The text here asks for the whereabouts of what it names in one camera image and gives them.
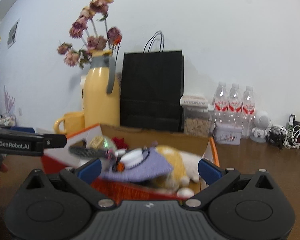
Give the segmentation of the yellow white plush toy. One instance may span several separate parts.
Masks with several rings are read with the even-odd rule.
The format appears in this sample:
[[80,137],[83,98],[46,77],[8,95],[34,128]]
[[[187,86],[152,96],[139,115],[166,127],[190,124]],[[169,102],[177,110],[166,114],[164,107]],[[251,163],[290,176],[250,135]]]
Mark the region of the yellow white plush toy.
[[155,150],[172,166],[172,171],[168,174],[151,180],[155,187],[177,192],[183,187],[190,186],[190,182],[199,183],[200,156],[165,145],[158,145]]

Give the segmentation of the iridescent plastic wrap bundle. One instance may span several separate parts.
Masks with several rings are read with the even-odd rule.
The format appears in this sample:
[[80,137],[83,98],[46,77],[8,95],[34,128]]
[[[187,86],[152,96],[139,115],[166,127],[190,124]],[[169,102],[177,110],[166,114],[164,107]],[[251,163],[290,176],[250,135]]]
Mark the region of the iridescent plastic wrap bundle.
[[88,156],[91,158],[104,158],[116,150],[117,147],[114,142],[109,137],[103,135],[94,137],[88,144]]

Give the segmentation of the red fabric rose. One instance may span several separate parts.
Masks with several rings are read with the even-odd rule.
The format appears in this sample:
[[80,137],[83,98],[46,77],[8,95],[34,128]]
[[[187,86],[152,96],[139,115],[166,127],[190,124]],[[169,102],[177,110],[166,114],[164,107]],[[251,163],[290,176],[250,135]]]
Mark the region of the red fabric rose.
[[129,149],[129,145],[125,142],[125,140],[123,138],[118,138],[118,137],[113,137],[111,139],[114,144],[116,145],[117,149]]

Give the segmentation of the white round compact case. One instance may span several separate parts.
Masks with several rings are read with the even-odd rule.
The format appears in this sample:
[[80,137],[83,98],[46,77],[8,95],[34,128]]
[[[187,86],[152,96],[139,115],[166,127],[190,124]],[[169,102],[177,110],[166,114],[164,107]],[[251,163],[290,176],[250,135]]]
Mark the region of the white round compact case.
[[114,165],[114,171],[123,172],[125,170],[133,169],[144,162],[149,155],[148,148],[136,148],[127,151],[122,155],[117,155],[117,160]]

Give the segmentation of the purple woven drawstring pouch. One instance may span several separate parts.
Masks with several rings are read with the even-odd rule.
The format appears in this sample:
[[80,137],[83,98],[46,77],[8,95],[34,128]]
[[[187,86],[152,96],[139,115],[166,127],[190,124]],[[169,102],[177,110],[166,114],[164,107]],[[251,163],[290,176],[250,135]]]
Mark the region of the purple woven drawstring pouch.
[[154,147],[150,147],[147,159],[140,165],[123,172],[114,171],[114,164],[109,170],[101,172],[102,179],[119,182],[139,183],[151,180],[172,171],[172,166],[160,155]]

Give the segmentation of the white tin box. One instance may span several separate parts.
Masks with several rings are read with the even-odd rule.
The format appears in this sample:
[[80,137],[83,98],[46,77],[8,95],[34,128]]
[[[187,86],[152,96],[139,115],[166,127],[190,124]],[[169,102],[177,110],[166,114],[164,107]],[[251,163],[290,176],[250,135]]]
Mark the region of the white tin box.
[[218,122],[215,124],[213,137],[216,143],[239,145],[241,142],[242,127],[234,124]]

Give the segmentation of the yellow ceramic mug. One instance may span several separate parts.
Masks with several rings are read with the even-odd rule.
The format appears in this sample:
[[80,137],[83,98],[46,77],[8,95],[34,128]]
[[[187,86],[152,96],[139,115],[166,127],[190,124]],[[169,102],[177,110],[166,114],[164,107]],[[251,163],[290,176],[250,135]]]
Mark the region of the yellow ceramic mug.
[[56,134],[74,134],[85,128],[84,113],[69,112],[55,121],[53,126]]

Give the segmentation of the clear container with seeds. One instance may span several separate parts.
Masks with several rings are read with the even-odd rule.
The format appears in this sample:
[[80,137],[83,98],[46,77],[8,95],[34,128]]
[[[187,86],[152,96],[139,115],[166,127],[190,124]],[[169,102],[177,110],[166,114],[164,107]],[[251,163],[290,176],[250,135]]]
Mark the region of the clear container with seeds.
[[202,107],[183,107],[184,133],[196,137],[207,137],[210,133],[213,111]]

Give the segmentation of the right water bottle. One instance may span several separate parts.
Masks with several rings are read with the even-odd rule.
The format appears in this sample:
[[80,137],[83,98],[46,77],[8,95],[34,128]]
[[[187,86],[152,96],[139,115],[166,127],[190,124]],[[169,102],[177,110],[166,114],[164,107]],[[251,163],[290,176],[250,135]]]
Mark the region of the right water bottle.
[[242,99],[242,138],[250,136],[255,113],[255,96],[253,87],[247,86]]

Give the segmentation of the water bottle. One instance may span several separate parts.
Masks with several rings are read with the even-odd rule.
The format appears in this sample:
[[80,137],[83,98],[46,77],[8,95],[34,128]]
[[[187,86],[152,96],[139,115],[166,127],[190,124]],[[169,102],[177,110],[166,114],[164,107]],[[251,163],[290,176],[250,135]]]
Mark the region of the water bottle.
[[213,97],[214,114],[212,117],[212,130],[219,122],[223,122],[225,114],[228,111],[228,93],[226,91],[226,84],[219,82]]
[[237,124],[241,110],[242,97],[239,92],[239,85],[233,83],[228,97],[228,122],[230,124]]
[[247,86],[242,99],[242,138],[250,136],[255,113],[255,96],[253,87]]

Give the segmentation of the small white robot figurine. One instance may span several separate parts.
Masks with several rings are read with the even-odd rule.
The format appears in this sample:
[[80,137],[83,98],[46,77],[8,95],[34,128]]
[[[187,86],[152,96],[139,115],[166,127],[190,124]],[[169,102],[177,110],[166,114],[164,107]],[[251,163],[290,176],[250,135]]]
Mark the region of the small white robot figurine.
[[254,116],[254,127],[249,138],[258,143],[266,142],[267,128],[270,125],[270,117],[266,111],[257,111]]

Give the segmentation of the middle water bottle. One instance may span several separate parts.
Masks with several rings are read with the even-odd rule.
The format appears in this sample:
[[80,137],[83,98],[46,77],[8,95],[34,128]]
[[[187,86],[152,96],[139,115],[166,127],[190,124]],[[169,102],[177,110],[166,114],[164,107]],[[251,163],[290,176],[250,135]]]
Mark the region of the middle water bottle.
[[228,97],[228,122],[230,124],[237,124],[241,110],[242,97],[239,92],[239,85],[233,83]]

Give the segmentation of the flat white box on container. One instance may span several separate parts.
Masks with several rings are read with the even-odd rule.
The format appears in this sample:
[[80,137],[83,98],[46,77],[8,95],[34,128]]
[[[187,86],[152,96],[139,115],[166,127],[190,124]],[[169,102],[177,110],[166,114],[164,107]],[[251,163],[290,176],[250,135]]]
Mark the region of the flat white box on container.
[[202,107],[206,108],[209,105],[208,100],[203,96],[183,95],[180,98],[181,106]]

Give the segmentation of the left water bottle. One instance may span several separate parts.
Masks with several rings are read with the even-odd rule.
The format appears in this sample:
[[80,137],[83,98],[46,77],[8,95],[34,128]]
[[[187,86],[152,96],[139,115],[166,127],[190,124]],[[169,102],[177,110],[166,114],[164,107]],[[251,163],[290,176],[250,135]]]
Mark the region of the left water bottle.
[[223,122],[225,114],[228,111],[228,93],[226,91],[226,84],[219,82],[213,97],[214,114],[212,117],[212,130],[219,122]]

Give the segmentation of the yellow thermos jug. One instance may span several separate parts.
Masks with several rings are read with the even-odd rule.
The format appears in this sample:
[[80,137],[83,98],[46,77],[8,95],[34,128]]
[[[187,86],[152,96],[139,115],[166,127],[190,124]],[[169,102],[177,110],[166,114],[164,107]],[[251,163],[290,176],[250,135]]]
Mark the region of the yellow thermos jug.
[[120,86],[109,50],[94,50],[83,88],[85,125],[120,126]]

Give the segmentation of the white milk carton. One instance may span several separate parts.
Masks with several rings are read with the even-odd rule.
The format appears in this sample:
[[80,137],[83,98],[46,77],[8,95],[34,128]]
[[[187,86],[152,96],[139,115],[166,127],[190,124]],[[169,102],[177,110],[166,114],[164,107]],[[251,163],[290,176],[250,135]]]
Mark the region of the white milk carton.
[[87,77],[86,75],[82,75],[81,76],[81,81],[80,81],[82,111],[84,111],[84,84],[85,84],[86,77]]

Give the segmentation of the black paper shopping bag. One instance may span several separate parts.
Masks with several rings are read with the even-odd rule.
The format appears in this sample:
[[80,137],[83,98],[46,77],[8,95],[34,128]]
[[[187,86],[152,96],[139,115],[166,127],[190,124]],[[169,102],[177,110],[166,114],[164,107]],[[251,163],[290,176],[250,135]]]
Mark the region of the black paper shopping bag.
[[181,132],[184,56],[165,51],[165,37],[157,31],[142,52],[123,57],[120,95],[121,126]]

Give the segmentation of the dried pink rose bouquet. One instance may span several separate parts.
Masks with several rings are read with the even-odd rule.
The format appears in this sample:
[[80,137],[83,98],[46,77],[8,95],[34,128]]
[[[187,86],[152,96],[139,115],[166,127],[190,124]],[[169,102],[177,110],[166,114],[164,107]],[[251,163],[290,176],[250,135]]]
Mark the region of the dried pink rose bouquet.
[[114,0],[91,0],[89,5],[83,7],[69,30],[70,38],[81,40],[83,46],[77,49],[73,44],[63,42],[57,47],[57,53],[64,57],[66,65],[83,69],[92,62],[92,57],[97,52],[109,52],[117,59],[122,33],[118,27],[110,28],[107,24],[109,6],[113,2]]

